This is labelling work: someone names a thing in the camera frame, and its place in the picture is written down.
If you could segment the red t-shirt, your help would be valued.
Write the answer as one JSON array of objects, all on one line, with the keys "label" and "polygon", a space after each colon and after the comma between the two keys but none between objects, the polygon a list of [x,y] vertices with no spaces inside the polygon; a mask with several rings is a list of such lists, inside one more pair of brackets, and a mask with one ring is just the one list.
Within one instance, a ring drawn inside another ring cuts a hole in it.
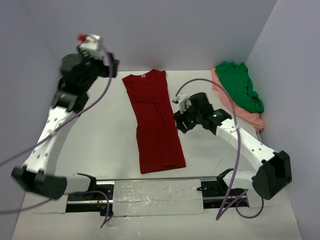
[{"label": "red t-shirt", "polygon": [[186,167],[171,107],[166,72],[153,69],[122,79],[137,121],[141,174]]}]

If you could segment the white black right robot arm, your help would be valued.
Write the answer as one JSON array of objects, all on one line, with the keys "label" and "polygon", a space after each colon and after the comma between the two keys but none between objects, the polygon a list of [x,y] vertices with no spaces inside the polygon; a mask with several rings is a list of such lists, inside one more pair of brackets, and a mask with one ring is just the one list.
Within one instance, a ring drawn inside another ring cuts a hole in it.
[{"label": "white black right robot arm", "polygon": [[174,113],[178,130],[187,133],[200,125],[237,149],[252,165],[252,171],[229,168],[220,173],[216,177],[220,191],[227,192],[231,185],[234,189],[253,189],[264,200],[271,200],[292,181],[290,156],[262,144],[236,125],[225,110],[214,109],[204,92],[192,96],[179,93],[173,102],[179,106]]}]

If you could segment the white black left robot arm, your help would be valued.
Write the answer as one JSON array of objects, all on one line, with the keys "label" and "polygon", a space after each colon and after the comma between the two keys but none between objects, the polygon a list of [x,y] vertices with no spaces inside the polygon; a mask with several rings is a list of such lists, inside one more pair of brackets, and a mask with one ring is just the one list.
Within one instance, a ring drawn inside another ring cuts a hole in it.
[{"label": "white black left robot arm", "polygon": [[58,158],[67,136],[78,118],[92,108],[87,105],[88,91],[97,78],[112,80],[119,61],[103,46],[78,46],[76,53],[64,56],[60,64],[61,78],[53,95],[46,124],[35,146],[22,151],[30,153],[21,167],[14,167],[11,177],[26,192],[50,200],[63,195],[96,190],[94,176],[76,173],[56,175]]}]

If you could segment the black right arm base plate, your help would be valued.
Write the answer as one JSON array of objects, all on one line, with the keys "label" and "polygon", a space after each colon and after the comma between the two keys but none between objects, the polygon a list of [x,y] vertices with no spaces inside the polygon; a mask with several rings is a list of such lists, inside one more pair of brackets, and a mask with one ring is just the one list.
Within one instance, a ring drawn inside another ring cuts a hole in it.
[{"label": "black right arm base plate", "polygon": [[[202,193],[203,208],[204,209],[219,209],[223,203],[225,194],[227,193],[228,186],[222,181],[213,178],[201,178],[200,187],[197,187],[196,190]],[[232,188],[224,208],[229,205],[233,200],[235,200],[240,194],[245,190],[242,188]],[[241,202],[238,205],[239,207],[249,207],[247,200],[247,195],[241,197]]]}]

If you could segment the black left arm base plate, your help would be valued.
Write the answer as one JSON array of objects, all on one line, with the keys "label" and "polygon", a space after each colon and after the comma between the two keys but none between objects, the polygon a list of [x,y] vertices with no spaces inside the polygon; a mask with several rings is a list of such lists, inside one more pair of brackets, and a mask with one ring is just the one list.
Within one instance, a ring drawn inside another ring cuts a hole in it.
[{"label": "black left arm base plate", "polygon": [[104,193],[109,201],[107,212],[107,199],[102,193],[69,194],[67,197],[66,213],[99,213],[100,216],[113,215],[113,193],[115,182],[111,180],[98,180],[96,190]]}]

